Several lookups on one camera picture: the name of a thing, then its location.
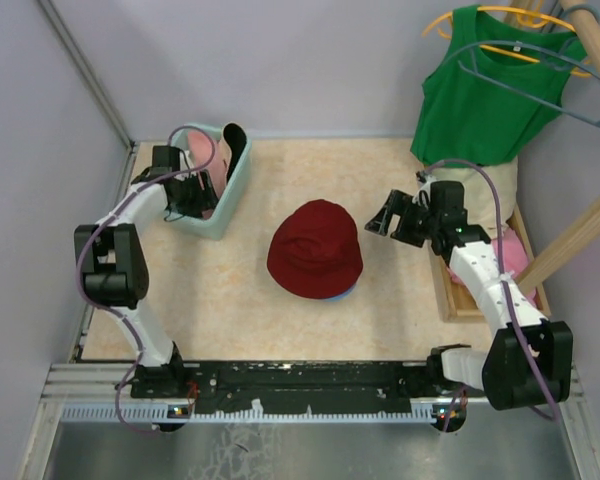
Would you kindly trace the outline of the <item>light teal plastic bin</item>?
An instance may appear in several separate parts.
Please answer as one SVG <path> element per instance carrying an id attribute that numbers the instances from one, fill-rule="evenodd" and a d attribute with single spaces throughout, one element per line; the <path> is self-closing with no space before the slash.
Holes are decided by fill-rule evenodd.
<path id="1" fill-rule="evenodd" d="M 208 134 L 214 140 L 222 140 L 223 128 L 224 126 L 216 128 L 195 124 L 183 125 L 172 132 L 168 144 L 183 150 L 185 154 L 185 164 L 192 166 L 191 161 L 189 160 L 187 134 L 191 130 L 199 130 Z M 240 157 L 239 163 L 231 179 L 227 180 L 226 189 L 210 218 L 204 220 L 183 217 L 170 212 L 166 217 L 166 221 L 172 224 L 175 229 L 184 233 L 197 235 L 211 240 L 221 239 L 243 198 L 251 177 L 251 146 L 252 142 L 247 136 L 245 150 Z"/>

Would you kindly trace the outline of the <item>pink bucket hat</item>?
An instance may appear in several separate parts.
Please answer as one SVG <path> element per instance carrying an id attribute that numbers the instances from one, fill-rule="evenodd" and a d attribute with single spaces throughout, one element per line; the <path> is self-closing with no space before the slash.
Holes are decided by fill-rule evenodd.
<path id="1" fill-rule="evenodd" d="M 220 199 L 227 186 L 227 167 L 230 163 L 231 151 L 225 141 L 214 140 L 208 134 L 191 130 L 187 134 L 189 160 L 193 167 L 207 164 L 206 170 Z"/>

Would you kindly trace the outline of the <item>dark red bucket hat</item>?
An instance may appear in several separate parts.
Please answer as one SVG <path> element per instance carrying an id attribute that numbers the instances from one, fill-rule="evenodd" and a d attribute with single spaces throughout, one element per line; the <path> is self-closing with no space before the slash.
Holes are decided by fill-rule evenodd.
<path id="1" fill-rule="evenodd" d="M 296 296 L 326 300 L 346 294 L 364 267 L 354 219 L 328 200 L 303 204 L 275 231 L 266 267 L 279 286 Z"/>

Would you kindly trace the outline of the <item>blue bucket hat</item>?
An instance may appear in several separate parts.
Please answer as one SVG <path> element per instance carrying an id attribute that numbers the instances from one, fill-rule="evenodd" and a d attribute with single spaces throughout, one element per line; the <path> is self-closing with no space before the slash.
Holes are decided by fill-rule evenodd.
<path id="1" fill-rule="evenodd" d="M 326 298 L 326 299 L 324 299 L 324 301 L 327 301 L 327 302 L 334 302 L 334 301 L 339 301 L 339 300 L 342 300 L 342 299 L 346 298 L 348 295 L 350 295 L 350 294 L 351 294 L 351 293 L 354 291 L 354 289 L 356 288 L 356 286 L 357 286 L 357 285 L 354 283 L 354 284 L 353 284 L 351 287 L 349 287 L 349 288 L 348 288 L 346 291 L 344 291 L 344 292 L 342 292 L 342 293 L 340 293 L 340 294 L 338 294 L 338 295 L 335 295 L 335 296 L 332 296 L 332 297 Z"/>

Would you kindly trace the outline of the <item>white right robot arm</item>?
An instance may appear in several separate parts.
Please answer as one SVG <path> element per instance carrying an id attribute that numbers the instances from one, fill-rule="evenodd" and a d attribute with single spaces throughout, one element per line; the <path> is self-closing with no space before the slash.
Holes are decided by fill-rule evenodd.
<path id="1" fill-rule="evenodd" d="M 499 411 L 555 409 L 569 397 L 571 330 L 548 320 L 501 269 L 490 237 L 468 222 L 461 183 L 429 180 L 415 196 L 392 190 L 365 228 L 415 247 L 430 246 L 462 281 L 489 326 L 486 352 L 460 344 L 432 350 L 426 380 L 434 393 L 450 395 L 464 385 L 483 391 Z"/>

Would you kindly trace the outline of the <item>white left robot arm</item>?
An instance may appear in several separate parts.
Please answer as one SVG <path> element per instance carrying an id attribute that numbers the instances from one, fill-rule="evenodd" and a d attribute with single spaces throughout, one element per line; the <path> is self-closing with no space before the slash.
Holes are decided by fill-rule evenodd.
<path id="1" fill-rule="evenodd" d="M 217 201 L 207 167 L 218 147 L 209 141 L 202 158 L 188 162 L 181 149 L 155 146 L 152 164 L 131 182 L 126 195 L 105 217 L 74 231 L 76 284 L 83 299 L 116 321 L 135 348 L 132 372 L 123 378 L 134 398 L 183 394 L 188 373 L 146 300 L 150 278 L 140 235 L 169 209 L 201 213 Z"/>

